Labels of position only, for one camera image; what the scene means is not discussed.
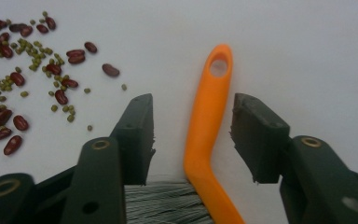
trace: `white background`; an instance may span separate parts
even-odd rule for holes
[[[0,142],[0,175],[23,172],[38,183],[75,165],[82,145],[110,134],[131,98],[152,93],[157,153],[150,178],[184,177],[193,98],[203,64],[220,43],[231,46],[234,69],[212,164],[246,222],[287,219],[279,186],[253,183],[233,147],[228,132],[235,92],[261,99],[291,125],[292,137],[323,139],[358,172],[358,1],[0,1],[0,19],[13,22],[38,21],[43,10],[57,29],[47,35],[34,30],[29,40],[64,59],[86,41],[99,52],[63,68],[80,83],[67,92],[76,107],[72,124],[49,110],[55,104],[48,96],[52,81],[27,69],[26,54],[0,59],[0,78],[16,65],[24,71],[27,83],[7,94],[7,105],[32,126],[15,132],[24,142],[14,155],[3,155],[6,141]],[[103,63],[120,69],[120,77],[105,76]],[[89,95],[83,92],[87,87]],[[20,91],[30,96],[22,99]]]

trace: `brush bristles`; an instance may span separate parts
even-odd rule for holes
[[[200,196],[186,181],[125,186],[131,223],[213,223]]]

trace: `orange handle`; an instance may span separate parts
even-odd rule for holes
[[[210,71],[216,60],[227,64],[227,71],[221,77]],[[184,169],[212,219],[216,223],[235,224],[244,221],[211,168],[212,149],[226,108],[232,64],[227,45],[215,47],[205,63],[188,127]]]

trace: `white table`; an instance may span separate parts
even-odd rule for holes
[[[244,220],[287,223],[279,185],[253,183],[229,137],[235,92],[261,99],[291,125],[291,136],[323,139],[358,172],[358,1],[0,1],[0,19],[13,22],[38,20],[43,10],[57,29],[47,35],[34,30],[29,40],[62,57],[86,41],[99,52],[64,67],[80,83],[68,91],[74,123],[50,111],[54,88],[40,70],[27,69],[28,56],[0,59],[0,77],[16,65],[24,70],[27,83],[15,88],[7,105],[32,126],[12,156],[3,155],[6,141],[0,142],[0,175],[27,173],[38,183],[75,165],[82,145],[110,134],[130,99],[152,93],[157,153],[149,179],[184,177],[194,94],[206,57],[219,43],[231,46],[235,64],[212,163]],[[121,75],[105,76],[103,63]],[[84,94],[86,87],[91,94]],[[20,91],[30,95],[22,99]]]

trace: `handle hole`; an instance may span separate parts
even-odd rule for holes
[[[97,211],[99,207],[100,207],[100,205],[96,202],[86,203],[83,206],[83,213],[84,214],[92,214],[95,211]]]
[[[100,140],[98,142],[94,142],[92,144],[92,149],[96,149],[96,150],[99,150],[99,149],[104,149],[104,148],[107,148],[110,146],[110,143],[106,140]]]
[[[214,77],[222,77],[227,72],[227,62],[220,59],[214,60],[211,63],[209,71]]]
[[[20,180],[7,179],[0,182],[0,197],[5,196],[20,186]]]

